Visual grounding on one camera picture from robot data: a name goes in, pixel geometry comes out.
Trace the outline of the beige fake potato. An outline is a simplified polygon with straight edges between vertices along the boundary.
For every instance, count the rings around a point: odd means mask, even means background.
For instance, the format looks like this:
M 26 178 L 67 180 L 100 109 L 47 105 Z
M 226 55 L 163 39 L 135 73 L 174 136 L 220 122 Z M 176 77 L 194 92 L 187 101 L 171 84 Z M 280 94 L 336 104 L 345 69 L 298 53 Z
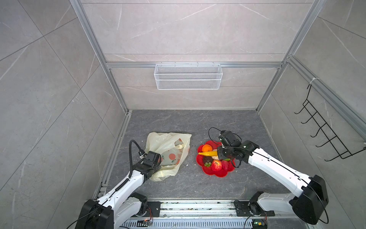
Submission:
M 217 149 L 213 150 L 216 154 L 214 156 L 212 156 L 213 160 L 219 160 L 219 156 L 217 154 Z

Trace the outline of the yellow fake banana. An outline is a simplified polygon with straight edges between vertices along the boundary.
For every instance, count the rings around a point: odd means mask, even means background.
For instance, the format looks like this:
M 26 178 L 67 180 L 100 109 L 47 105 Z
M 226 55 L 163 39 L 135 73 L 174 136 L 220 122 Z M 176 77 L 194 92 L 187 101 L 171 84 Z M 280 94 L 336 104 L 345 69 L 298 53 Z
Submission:
M 218 156 L 217 151 L 200 152 L 200 153 L 198 153 L 198 154 L 199 154 L 199 155 L 202 155 L 202 156 L 210 156 L 210 157 Z

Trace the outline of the red fake fruit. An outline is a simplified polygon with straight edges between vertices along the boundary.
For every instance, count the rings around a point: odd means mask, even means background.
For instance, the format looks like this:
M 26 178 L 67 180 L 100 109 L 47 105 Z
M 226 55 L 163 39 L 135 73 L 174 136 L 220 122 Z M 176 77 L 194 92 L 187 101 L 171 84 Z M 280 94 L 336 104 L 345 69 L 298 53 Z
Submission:
M 213 160 L 210 166 L 212 171 L 220 171 L 222 169 L 222 161 Z

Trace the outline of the orange fake fruit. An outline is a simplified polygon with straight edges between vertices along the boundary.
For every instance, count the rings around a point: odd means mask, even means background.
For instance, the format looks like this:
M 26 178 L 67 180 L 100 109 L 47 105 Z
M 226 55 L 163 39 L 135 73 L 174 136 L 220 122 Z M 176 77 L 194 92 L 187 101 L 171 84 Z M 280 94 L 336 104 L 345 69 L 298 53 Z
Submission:
M 202 146 L 202 152 L 211 152 L 211 151 L 213 151 L 213 148 L 211 145 L 205 144 Z

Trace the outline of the red flower-shaped plate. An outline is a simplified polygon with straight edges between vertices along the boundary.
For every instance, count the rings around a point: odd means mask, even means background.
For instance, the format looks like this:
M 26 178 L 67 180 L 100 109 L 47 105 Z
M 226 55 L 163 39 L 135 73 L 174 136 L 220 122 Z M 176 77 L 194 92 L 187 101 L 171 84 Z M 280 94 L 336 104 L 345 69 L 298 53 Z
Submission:
M 217 149 L 219 146 L 222 145 L 222 143 L 218 143 L 212 140 L 207 141 L 205 144 L 209 144 L 212 146 L 213 150 Z M 198 163 L 198 165 L 202 168 L 202 171 L 210 176 L 217 176 L 217 177 L 226 177 L 228 175 L 228 173 L 233 172 L 235 170 L 235 163 L 232 161 L 229 161 L 230 166 L 229 166 L 229 170 L 228 171 L 224 171 L 224 170 L 220 170 L 220 171 L 212 171 L 210 167 L 205 167 L 203 164 L 203 157 L 202 155 L 199 155 L 198 153 L 202 152 L 202 146 L 200 145 L 197 149 L 197 155 L 196 155 L 196 162 Z

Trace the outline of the yellowish plastic bag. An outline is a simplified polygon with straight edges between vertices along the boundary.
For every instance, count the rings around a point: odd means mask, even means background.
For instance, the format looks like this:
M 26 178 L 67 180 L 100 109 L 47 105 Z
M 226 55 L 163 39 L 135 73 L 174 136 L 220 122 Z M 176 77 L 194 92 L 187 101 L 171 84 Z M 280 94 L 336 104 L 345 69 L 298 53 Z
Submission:
M 151 132 L 146 141 L 146 152 L 161 155 L 161 168 L 150 180 L 160 182 L 175 176 L 190 150 L 191 134 Z

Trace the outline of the dark brown fake fruit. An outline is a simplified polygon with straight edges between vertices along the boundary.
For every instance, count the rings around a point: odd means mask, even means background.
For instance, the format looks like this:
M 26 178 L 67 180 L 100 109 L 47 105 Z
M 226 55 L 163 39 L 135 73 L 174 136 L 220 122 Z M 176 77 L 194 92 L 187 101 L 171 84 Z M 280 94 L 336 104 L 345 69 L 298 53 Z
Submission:
M 204 156 L 203 157 L 203 164 L 209 164 L 213 162 L 213 158 L 210 156 Z

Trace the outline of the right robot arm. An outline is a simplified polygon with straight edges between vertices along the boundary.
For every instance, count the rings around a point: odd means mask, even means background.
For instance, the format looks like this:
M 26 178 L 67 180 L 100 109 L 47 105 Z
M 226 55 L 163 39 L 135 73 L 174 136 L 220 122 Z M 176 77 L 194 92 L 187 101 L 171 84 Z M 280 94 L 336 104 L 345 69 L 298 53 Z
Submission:
M 218 147 L 220 159 L 238 160 L 256 167 L 289 190 L 285 194 L 256 192 L 248 202 L 253 216 L 269 211 L 293 213 L 302 221 L 316 225 L 322 214 L 326 214 L 329 203 L 327 187 L 323 178 L 301 173 L 266 153 L 259 145 L 246 140 L 242 142 L 231 131 L 220 132 Z

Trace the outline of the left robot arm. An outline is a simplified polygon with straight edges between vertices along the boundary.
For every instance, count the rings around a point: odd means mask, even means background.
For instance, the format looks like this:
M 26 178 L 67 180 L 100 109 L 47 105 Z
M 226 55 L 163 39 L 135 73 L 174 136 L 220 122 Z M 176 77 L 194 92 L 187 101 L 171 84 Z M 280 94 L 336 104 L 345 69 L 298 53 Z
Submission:
M 130 171 L 111 191 L 97 200 L 90 199 L 82 207 L 74 222 L 76 229 L 117 229 L 134 215 L 147 211 L 147 197 L 135 191 L 161 168 L 161 155 L 143 154 L 136 164 L 129 154 Z

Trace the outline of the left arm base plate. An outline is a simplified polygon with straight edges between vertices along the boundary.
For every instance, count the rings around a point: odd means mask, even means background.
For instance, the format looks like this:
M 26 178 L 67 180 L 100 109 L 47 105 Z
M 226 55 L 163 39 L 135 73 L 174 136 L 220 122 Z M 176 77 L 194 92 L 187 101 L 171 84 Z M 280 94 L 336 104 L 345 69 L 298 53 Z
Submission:
M 145 217 L 150 217 L 150 215 L 155 218 L 160 216 L 162 203 L 160 201 L 148 201 Z

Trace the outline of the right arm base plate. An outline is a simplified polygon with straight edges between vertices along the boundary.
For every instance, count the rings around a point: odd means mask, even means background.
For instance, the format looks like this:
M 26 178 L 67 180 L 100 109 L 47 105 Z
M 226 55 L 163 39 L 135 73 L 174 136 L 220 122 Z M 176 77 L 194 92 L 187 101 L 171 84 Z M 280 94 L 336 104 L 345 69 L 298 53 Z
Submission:
M 233 202 L 236 214 L 238 217 L 260 216 L 273 217 L 274 211 L 264 211 L 257 203 L 250 201 L 235 200 Z

